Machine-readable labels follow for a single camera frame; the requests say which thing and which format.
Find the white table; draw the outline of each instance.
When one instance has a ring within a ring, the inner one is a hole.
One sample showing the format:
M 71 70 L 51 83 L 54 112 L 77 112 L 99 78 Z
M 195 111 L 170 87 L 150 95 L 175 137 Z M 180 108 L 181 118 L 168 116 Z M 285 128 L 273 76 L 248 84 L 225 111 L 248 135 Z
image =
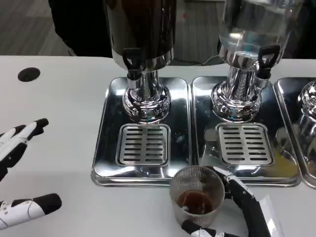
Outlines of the white table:
M 26 67 L 39 68 L 40 78 L 20 82 L 17 75 Z M 190 82 L 225 76 L 228 68 L 167 67 L 160 75 Z M 58 211 L 9 228 L 1 237 L 188 236 L 174 220 L 168 188 L 104 188 L 90 179 L 105 91 L 112 79 L 125 75 L 107 58 L 0 57 L 0 131 L 40 118 L 50 122 L 0 182 L 0 199 L 58 193 L 63 201 Z M 272 82 L 316 76 L 316 60 L 282 60 L 272 75 Z M 286 237 L 315 236 L 315 190 L 303 183 L 251 189 L 258 198 L 270 195 Z M 247 233 L 240 210 L 229 201 L 213 227 Z

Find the water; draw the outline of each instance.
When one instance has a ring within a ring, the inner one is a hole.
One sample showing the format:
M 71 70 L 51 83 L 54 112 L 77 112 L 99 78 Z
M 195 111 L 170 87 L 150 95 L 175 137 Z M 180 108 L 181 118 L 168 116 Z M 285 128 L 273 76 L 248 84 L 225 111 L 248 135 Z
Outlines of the water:
M 261 47 L 278 44 L 279 61 L 300 7 L 294 0 L 226 0 L 221 43 L 254 62 Z

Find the dispenser tap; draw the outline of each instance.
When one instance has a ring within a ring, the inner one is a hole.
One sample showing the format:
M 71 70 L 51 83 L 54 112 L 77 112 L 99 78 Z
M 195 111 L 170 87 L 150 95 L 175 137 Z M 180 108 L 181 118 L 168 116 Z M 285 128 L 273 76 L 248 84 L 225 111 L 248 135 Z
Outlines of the dispenser tap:
M 258 71 L 255 74 L 255 88 L 259 91 L 266 88 L 271 77 L 271 69 L 275 65 L 280 53 L 280 45 L 262 47 L 258 53 Z
M 123 50 L 123 61 L 128 69 L 128 87 L 139 89 L 141 86 L 141 72 L 146 68 L 142 50 L 140 48 L 125 48 Z

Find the stainless steel drip tray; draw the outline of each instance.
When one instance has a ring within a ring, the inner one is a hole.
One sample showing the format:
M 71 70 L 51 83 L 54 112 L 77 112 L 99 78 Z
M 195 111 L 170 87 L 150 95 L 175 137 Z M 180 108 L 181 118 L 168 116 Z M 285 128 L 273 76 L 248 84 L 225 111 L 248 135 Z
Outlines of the stainless steel drip tray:
M 303 181 L 316 189 L 316 122 L 303 115 L 298 96 L 316 78 L 281 78 L 274 84 L 280 109 L 290 135 L 285 149 L 294 149 Z
M 188 85 L 160 78 L 171 95 L 168 115 L 158 123 L 135 124 L 122 104 L 126 78 L 114 79 L 106 93 L 91 178 L 102 186 L 169 185 L 191 158 Z
M 262 91 L 262 106 L 253 121 L 223 123 L 212 110 L 210 96 L 213 87 L 225 79 L 199 77 L 191 83 L 192 134 L 198 163 L 220 166 L 248 185 L 298 185 L 295 156 L 284 149 L 289 137 L 273 87 Z

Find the drip tray grate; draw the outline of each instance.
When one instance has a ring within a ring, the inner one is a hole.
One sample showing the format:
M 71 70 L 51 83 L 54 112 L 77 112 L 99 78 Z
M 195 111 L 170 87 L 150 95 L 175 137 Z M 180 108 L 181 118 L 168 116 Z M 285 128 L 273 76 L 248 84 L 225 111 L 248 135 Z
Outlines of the drip tray grate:
M 225 163 L 267 165 L 273 156 L 267 129 L 260 123 L 220 123 L 217 125 L 220 154 Z
M 120 165 L 164 166 L 169 162 L 167 125 L 125 124 L 120 128 L 116 160 Z

